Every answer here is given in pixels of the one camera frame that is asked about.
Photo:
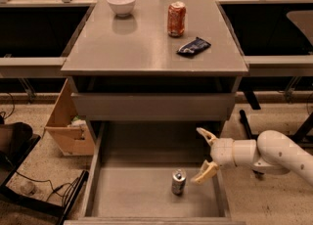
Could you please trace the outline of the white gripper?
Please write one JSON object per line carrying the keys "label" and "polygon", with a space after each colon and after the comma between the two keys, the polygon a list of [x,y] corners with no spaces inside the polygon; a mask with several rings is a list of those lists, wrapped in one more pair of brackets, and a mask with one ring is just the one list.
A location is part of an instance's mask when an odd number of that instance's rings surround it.
{"label": "white gripper", "polygon": [[204,128],[198,127],[197,132],[202,135],[208,145],[212,145],[210,155],[212,162],[205,160],[200,171],[191,179],[194,184],[201,185],[206,180],[214,177],[220,167],[234,167],[233,143],[231,138],[217,139],[217,137]]}

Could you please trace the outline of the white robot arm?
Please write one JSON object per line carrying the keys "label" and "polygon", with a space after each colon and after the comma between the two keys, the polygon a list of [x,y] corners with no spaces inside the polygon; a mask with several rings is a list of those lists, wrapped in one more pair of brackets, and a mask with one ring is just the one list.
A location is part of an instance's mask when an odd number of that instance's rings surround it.
{"label": "white robot arm", "polygon": [[259,173],[297,174],[313,185],[313,156],[300,148],[291,138],[275,130],[263,131],[256,140],[217,138],[198,128],[210,147],[211,162],[205,160],[191,181],[202,184],[214,177],[221,168],[246,166]]}

